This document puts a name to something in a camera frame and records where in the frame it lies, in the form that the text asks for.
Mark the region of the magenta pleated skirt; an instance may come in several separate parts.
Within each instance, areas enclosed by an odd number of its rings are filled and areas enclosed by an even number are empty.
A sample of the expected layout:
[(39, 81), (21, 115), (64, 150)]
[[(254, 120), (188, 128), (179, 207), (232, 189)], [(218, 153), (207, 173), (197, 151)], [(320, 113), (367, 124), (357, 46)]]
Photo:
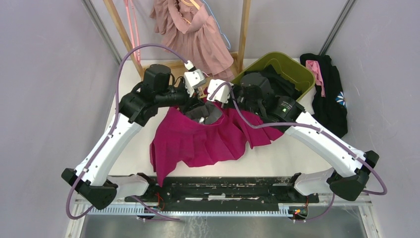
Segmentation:
[(253, 129), (249, 124), (260, 125), (262, 120), (250, 112), (223, 109), (218, 103), (208, 102), (186, 113), (169, 108), (149, 149), (157, 183), (163, 186), (179, 162), (193, 168), (238, 160), (247, 146), (270, 145), (283, 135), (272, 127)]

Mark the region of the pink plastic hanger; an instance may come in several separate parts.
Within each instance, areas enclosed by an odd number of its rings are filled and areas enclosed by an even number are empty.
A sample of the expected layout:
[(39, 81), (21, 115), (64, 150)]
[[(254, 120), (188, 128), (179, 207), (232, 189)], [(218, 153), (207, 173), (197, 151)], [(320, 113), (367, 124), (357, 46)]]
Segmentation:
[(132, 0), (124, 0), (126, 16), (129, 26), (130, 40), (133, 48), (140, 45), (140, 37), (138, 31), (137, 17), (135, 7)]

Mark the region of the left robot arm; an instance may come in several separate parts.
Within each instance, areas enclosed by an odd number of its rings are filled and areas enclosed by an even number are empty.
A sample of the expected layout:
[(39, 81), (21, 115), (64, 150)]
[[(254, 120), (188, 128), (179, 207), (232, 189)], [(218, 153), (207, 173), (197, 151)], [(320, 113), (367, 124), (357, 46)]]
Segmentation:
[(61, 177), (97, 210), (103, 210), (115, 199), (132, 195), (148, 202), (154, 199), (156, 188), (143, 174), (111, 176), (114, 163), (127, 144), (159, 108), (190, 106), (198, 100), (198, 88), (206, 83), (203, 72), (194, 66), (187, 69), (178, 86), (169, 84), (175, 77), (171, 69), (152, 64), (144, 79), (119, 101), (116, 114), (99, 142), (74, 169), (65, 169)]

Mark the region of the black pleated skirt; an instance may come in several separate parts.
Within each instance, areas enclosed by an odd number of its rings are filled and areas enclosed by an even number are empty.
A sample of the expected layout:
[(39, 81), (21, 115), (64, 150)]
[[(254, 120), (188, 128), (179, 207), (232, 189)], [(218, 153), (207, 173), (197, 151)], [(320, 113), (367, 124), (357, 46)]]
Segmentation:
[(289, 96), (294, 100), (297, 100), (302, 92), (297, 90), (295, 84), (286, 80), (280, 73), (274, 69), (273, 65), (266, 66), (263, 70), (255, 71), (266, 77), (275, 94), (281, 96)]

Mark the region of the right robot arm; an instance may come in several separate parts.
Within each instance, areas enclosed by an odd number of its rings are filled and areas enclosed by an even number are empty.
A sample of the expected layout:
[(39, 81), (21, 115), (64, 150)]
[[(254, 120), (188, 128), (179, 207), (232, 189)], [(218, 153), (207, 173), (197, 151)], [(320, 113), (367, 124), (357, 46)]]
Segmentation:
[(321, 156), (331, 168), (312, 174), (297, 173), (286, 188), (292, 202), (306, 195), (333, 193), (347, 201), (355, 201), (367, 193), (370, 175), (378, 176), (374, 167), (379, 155), (370, 150), (363, 152), (322, 126), (295, 99), (276, 94), (270, 81), (260, 73), (242, 77), (230, 92), (231, 102), (242, 111), (253, 113), (263, 121), (261, 125), (249, 123), (252, 128), (275, 128), (289, 135)]

